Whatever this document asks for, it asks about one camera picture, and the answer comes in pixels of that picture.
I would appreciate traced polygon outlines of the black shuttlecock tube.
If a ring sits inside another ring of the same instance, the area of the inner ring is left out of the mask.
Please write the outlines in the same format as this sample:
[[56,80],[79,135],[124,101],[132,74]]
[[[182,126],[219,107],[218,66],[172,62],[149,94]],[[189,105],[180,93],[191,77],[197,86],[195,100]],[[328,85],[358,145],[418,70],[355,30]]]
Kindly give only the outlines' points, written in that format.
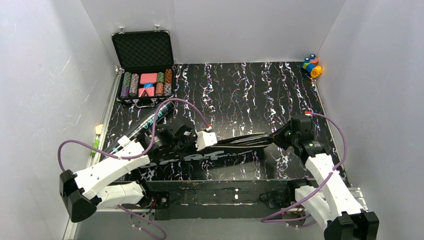
[[108,155],[114,155],[121,151],[128,143],[138,141],[140,135],[152,132],[152,125],[159,125],[163,119],[174,112],[173,101],[165,103],[161,108],[150,106],[149,109],[138,108],[136,104],[131,107],[119,106],[111,115],[106,129],[106,137],[102,151],[106,155],[100,155],[102,161]]

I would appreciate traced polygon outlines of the black racket bag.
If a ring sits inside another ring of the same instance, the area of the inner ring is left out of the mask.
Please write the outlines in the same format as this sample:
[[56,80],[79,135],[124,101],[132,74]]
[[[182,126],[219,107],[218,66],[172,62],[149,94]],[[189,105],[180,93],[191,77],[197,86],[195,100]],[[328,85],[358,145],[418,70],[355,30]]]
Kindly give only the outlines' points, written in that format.
[[167,137],[163,134],[158,134],[155,137],[153,146],[147,154],[149,163],[142,165],[142,169],[166,165],[177,161],[221,160],[227,157],[259,151],[273,143],[268,133],[260,132],[221,139],[218,140],[216,144],[200,151],[196,150],[191,153],[169,153],[166,138]]

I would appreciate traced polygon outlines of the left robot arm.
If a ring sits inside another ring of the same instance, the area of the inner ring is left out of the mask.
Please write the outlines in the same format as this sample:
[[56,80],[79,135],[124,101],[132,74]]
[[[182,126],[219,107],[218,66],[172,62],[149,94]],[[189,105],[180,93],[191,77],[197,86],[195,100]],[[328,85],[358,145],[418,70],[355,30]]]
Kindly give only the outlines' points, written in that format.
[[108,153],[104,160],[91,167],[77,172],[63,170],[59,175],[59,194],[70,220],[78,223],[102,208],[138,204],[145,196],[139,183],[112,183],[139,167],[200,152],[216,142],[216,135],[209,127],[196,131],[187,125],[176,132],[162,125],[133,140],[122,137],[118,152]]

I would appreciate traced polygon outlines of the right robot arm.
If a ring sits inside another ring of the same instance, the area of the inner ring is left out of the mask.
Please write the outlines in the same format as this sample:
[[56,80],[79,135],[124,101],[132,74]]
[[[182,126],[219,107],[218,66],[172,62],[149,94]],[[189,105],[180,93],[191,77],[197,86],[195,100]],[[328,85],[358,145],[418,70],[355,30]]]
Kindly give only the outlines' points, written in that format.
[[299,205],[319,224],[326,240],[375,240],[380,221],[373,211],[368,211],[346,186],[338,167],[325,146],[315,139],[311,117],[318,113],[305,112],[294,115],[279,130],[270,134],[273,143],[280,148],[292,147],[295,154],[312,173],[317,183],[313,187],[308,181],[287,186],[294,203],[261,219],[262,223],[276,223],[275,218]]

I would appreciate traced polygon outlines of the colourful toy blocks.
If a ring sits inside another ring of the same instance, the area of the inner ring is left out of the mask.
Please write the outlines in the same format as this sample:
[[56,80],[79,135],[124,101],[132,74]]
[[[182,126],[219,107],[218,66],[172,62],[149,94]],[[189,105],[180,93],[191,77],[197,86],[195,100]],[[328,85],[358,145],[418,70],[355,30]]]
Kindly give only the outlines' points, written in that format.
[[323,68],[319,65],[319,58],[316,54],[311,54],[306,57],[301,64],[301,68],[309,73],[309,75],[316,79],[323,73]]

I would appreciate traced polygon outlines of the black poker chip case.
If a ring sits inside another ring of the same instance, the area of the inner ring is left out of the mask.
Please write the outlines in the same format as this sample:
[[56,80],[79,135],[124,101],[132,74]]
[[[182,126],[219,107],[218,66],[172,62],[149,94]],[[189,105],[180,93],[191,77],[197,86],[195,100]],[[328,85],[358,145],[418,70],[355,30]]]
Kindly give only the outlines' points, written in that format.
[[156,105],[169,99],[175,87],[174,56],[168,30],[111,35],[121,71],[116,101],[123,105]]

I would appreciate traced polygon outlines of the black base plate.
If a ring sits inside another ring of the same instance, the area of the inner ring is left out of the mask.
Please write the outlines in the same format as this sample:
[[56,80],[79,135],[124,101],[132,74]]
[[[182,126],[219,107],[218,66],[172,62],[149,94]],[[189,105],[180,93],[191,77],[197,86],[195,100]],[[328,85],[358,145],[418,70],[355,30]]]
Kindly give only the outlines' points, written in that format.
[[176,219],[261,219],[290,206],[295,187],[317,187],[314,179],[141,181],[144,197],[125,200],[132,211],[152,203],[158,221]]

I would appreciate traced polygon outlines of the beige clip on rail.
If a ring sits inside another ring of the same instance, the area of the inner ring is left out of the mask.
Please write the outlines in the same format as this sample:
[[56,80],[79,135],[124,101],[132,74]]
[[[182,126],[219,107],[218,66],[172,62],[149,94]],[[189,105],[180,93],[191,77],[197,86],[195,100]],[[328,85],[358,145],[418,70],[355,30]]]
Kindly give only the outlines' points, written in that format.
[[96,134],[96,135],[100,135],[100,134],[102,133],[102,131],[103,131],[103,127],[104,127],[104,125],[103,125],[103,124],[99,124],[99,125],[97,125],[97,126],[95,127],[95,134]]

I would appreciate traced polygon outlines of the green clip on rail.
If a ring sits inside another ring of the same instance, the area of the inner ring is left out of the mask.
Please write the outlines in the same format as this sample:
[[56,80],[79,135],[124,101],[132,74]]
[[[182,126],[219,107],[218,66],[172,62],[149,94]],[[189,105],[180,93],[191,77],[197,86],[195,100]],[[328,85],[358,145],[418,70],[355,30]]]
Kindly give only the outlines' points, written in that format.
[[[99,139],[95,139],[94,142],[93,142],[93,144],[92,144],[92,147],[94,149],[98,149],[99,148],[99,143],[100,143]],[[92,150],[91,153],[90,153],[90,155],[94,157],[96,155],[96,153],[97,153],[96,150]]]

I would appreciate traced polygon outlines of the aluminium rail frame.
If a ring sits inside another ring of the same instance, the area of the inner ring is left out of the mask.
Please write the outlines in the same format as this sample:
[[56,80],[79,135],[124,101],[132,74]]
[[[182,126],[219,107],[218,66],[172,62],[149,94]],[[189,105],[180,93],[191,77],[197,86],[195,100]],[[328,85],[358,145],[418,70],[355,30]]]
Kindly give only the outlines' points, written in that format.
[[111,149],[102,151],[104,159],[100,162],[76,172],[62,171],[60,196],[72,222],[83,221],[101,208],[138,204],[149,196],[149,192],[135,181],[114,184],[119,177],[140,167],[209,152],[251,152],[276,145],[294,150],[312,173],[317,187],[307,179],[291,180],[285,189],[288,207],[262,218],[262,223],[284,222],[289,227],[296,227],[297,219],[284,219],[283,214],[301,206],[306,209],[306,217],[319,224],[326,240],[376,239],[379,219],[345,185],[339,165],[333,163],[326,146],[316,139],[314,112],[294,115],[271,133],[220,140],[210,124],[201,130],[183,125],[176,131],[160,124],[176,102],[176,97],[161,102],[138,128],[124,134]]

